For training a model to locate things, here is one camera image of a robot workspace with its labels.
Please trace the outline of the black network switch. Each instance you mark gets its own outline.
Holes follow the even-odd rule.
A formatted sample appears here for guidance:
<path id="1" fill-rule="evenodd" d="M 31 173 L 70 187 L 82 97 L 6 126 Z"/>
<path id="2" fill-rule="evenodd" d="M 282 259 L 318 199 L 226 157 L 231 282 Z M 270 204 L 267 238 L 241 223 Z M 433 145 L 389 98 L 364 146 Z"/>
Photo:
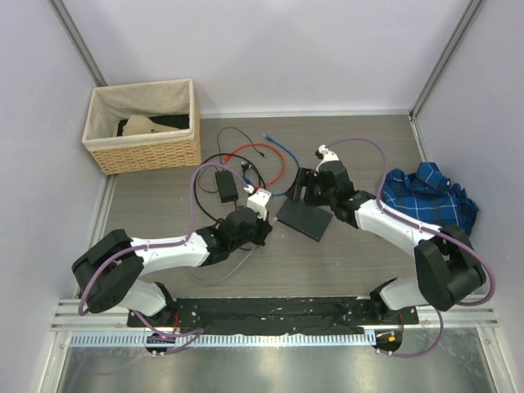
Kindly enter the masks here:
<path id="1" fill-rule="evenodd" d="M 285 200 L 277 213 L 282 224 L 308 238 L 320 242 L 331 223 L 333 214 L 316 206 Z"/>

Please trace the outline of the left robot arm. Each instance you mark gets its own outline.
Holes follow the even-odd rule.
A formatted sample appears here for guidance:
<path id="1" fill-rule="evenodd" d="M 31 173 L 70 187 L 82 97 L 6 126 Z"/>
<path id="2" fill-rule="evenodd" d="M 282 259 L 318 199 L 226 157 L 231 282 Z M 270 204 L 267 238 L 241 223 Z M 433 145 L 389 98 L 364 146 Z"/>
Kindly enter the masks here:
<path id="1" fill-rule="evenodd" d="M 143 239 L 113 230 L 72 265 L 81 293 L 78 314 L 119 306 L 164 327 L 173 320 L 174 299 L 165 285 L 144 282 L 143 276 L 218 264 L 248 243 L 263 246 L 272 230 L 266 215 L 246 206 L 182 237 Z"/>

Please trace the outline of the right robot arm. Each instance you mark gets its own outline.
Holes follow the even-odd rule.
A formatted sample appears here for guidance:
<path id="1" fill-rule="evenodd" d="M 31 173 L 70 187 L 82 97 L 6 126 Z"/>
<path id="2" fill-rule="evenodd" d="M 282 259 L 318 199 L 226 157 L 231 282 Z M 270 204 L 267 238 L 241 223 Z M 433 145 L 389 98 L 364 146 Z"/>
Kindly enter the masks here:
<path id="1" fill-rule="evenodd" d="M 459 226 L 441 228 L 394 214 L 372 193 L 356 190 L 339 160 L 298 169 L 286 196 L 295 203 L 327 206 L 341 222 L 375 234 L 413 258 L 414 277 L 392 278 L 371 291 L 369 311 L 379 323 L 389 323 L 412 306 L 447 311 L 487 281 L 486 270 Z"/>

